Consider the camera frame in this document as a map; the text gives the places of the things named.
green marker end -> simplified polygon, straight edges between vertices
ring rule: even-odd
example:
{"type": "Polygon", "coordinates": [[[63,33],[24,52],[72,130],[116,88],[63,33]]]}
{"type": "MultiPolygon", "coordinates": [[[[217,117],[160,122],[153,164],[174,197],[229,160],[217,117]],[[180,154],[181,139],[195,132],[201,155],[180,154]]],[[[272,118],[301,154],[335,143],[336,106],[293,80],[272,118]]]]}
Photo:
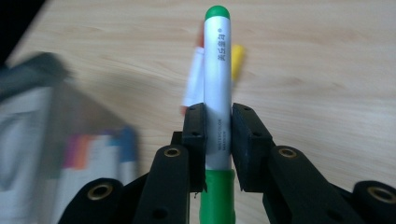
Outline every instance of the green marker end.
{"type": "Polygon", "coordinates": [[[205,15],[205,20],[215,17],[215,16],[222,16],[225,18],[230,19],[230,12],[228,12],[227,8],[222,6],[213,6],[210,8],[205,15]]]}

screw hole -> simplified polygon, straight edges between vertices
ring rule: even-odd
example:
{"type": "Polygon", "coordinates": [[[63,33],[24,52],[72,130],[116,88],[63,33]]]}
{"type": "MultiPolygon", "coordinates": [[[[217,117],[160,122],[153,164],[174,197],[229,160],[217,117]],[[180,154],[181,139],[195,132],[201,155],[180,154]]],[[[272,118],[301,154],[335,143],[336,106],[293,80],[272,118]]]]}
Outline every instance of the screw hole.
{"type": "Polygon", "coordinates": [[[106,182],[91,188],[88,191],[87,197],[93,201],[98,201],[107,197],[111,191],[113,191],[113,186],[106,182]]]}
{"type": "Polygon", "coordinates": [[[167,157],[176,157],[180,155],[180,150],[178,150],[177,148],[168,148],[165,150],[164,154],[167,157]]]}
{"type": "Polygon", "coordinates": [[[289,159],[295,158],[297,156],[297,153],[295,151],[288,148],[281,148],[279,150],[279,154],[289,159]]]}
{"type": "Polygon", "coordinates": [[[155,219],[164,219],[168,216],[168,211],[165,208],[157,208],[152,212],[155,219]]]}
{"type": "Polygon", "coordinates": [[[396,195],[387,189],[370,187],[367,189],[372,197],[383,203],[396,203],[396,195]]]}
{"type": "Polygon", "coordinates": [[[336,222],[343,222],[344,219],[343,217],[336,211],[334,210],[327,210],[327,216],[329,216],[332,220],[336,221],[336,222]]]}

blue marker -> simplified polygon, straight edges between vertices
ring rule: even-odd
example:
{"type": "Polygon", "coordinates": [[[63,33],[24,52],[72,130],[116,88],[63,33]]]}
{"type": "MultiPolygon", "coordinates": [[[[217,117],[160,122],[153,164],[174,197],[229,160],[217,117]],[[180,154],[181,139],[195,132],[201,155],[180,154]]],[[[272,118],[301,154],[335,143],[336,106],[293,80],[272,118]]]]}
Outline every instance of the blue marker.
{"type": "Polygon", "coordinates": [[[127,185],[137,178],[137,150],[134,130],[125,126],[120,132],[119,181],[127,185]]]}

wooden table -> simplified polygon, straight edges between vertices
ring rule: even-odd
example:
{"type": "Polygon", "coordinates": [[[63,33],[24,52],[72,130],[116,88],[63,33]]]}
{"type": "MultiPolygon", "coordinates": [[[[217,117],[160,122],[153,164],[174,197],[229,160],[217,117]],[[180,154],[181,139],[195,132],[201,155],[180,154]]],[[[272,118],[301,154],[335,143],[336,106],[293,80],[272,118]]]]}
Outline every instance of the wooden table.
{"type": "MultiPolygon", "coordinates": [[[[396,187],[396,2],[48,1],[11,58],[55,52],[78,87],[139,132],[141,174],[180,131],[179,106],[205,12],[223,4],[247,57],[233,102],[335,185],[396,187]]],[[[199,195],[191,196],[198,223],[199,195]]],[[[237,223],[266,219],[235,179],[237,223]]]]}

metal screw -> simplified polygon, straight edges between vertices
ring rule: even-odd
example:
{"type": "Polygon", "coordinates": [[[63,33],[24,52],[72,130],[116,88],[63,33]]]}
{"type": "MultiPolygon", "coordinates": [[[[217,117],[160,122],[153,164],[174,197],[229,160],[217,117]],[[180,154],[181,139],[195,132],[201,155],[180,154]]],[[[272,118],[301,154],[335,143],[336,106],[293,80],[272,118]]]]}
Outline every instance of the metal screw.
{"type": "Polygon", "coordinates": [[[281,148],[278,152],[281,156],[286,157],[288,159],[293,159],[297,156],[297,153],[289,148],[281,148]]]}
{"type": "Polygon", "coordinates": [[[113,191],[113,186],[110,183],[105,182],[91,188],[87,193],[87,197],[93,201],[98,201],[107,197],[111,191],[113,191]]]}
{"type": "Polygon", "coordinates": [[[180,155],[180,150],[178,150],[177,148],[171,147],[171,148],[166,149],[164,154],[167,157],[177,157],[180,155]]]}

